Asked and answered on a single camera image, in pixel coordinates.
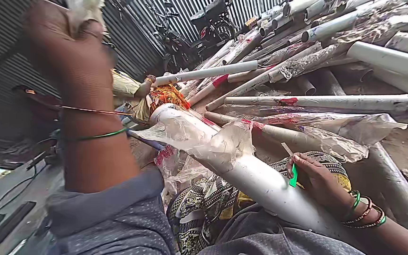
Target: person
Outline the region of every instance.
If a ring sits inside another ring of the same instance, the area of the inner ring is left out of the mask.
[[[68,10],[40,0],[29,12],[28,58],[56,86],[66,106],[113,111],[111,64],[101,46],[102,25],[89,20],[77,38],[68,34]],[[153,163],[139,166],[120,120],[110,114],[64,110],[65,185],[47,201],[56,237],[51,254],[174,254],[173,231],[159,198],[161,173]],[[112,134],[97,138],[102,134]],[[296,153],[299,183],[337,220],[364,217],[348,228],[357,249],[299,226],[285,226],[257,204],[233,216],[210,254],[408,254],[408,230],[346,192],[320,162]]]

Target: finger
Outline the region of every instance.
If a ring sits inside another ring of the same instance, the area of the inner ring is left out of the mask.
[[[100,22],[96,20],[86,20],[84,21],[78,29],[78,38],[77,39],[93,39],[97,40],[99,43],[103,38],[103,26]]]
[[[301,158],[300,156],[298,156],[298,154],[294,154],[292,156],[292,160],[299,168],[305,171],[308,175],[314,176],[315,174],[318,173],[317,167],[315,165]]]
[[[294,174],[292,173],[292,164],[294,162],[292,161],[292,157],[289,157],[289,161],[286,164],[286,170],[287,170],[287,177],[289,178],[294,178]]]
[[[317,160],[315,160],[315,159],[309,157],[309,156],[306,155],[306,154],[298,153],[298,156],[301,157],[302,159],[308,161],[309,163],[311,163],[311,164],[317,166],[317,167],[321,167],[321,166],[322,166],[322,164],[320,164],[319,161],[317,161]]]

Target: wire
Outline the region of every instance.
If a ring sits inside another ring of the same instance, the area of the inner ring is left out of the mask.
[[[3,206],[0,207],[0,210],[3,209],[4,207],[6,207],[8,204],[10,204],[12,201],[14,201],[16,198],[18,198],[27,188],[28,186],[33,182],[33,180],[37,177],[37,175],[39,175],[46,167],[43,167],[39,172],[37,172],[37,167],[34,165],[34,175],[24,179],[23,181],[19,182],[17,185],[13,186],[10,190],[8,190],[1,198],[0,198],[0,202],[10,193],[12,192],[16,187],[20,186],[21,184],[30,181],[16,196],[14,196],[12,199],[10,199],[9,201],[7,201],[5,204],[3,204]]]

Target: yellow patterned cloth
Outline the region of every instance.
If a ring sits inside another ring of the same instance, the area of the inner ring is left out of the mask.
[[[343,188],[351,190],[345,169],[334,157],[323,152],[305,154],[325,165]],[[288,161],[287,157],[270,166],[287,176]],[[195,255],[213,245],[226,222],[241,209],[254,203],[246,194],[216,174],[183,190],[171,201],[166,212],[179,253]]]

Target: green bangle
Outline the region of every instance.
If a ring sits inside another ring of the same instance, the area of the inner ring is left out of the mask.
[[[104,135],[99,135],[99,136],[85,136],[85,137],[79,137],[79,138],[71,139],[71,140],[67,140],[67,141],[80,142],[80,141],[92,140],[92,139],[96,139],[96,138],[114,136],[114,135],[120,134],[120,133],[122,133],[122,132],[125,132],[126,130],[127,130],[126,128],[123,128],[123,129],[121,129],[121,130],[119,130],[119,131],[112,132],[112,133],[108,133],[108,134],[104,134]]]
[[[358,204],[360,203],[361,195],[360,195],[359,191],[349,191],[349,194],[356,195],[355,196],[355,203],[352,206],[352,209],[343,217],[344,219],[347,219],[348,217],[352,216],[352,214],[355,211],[355,208],[357,208]]]

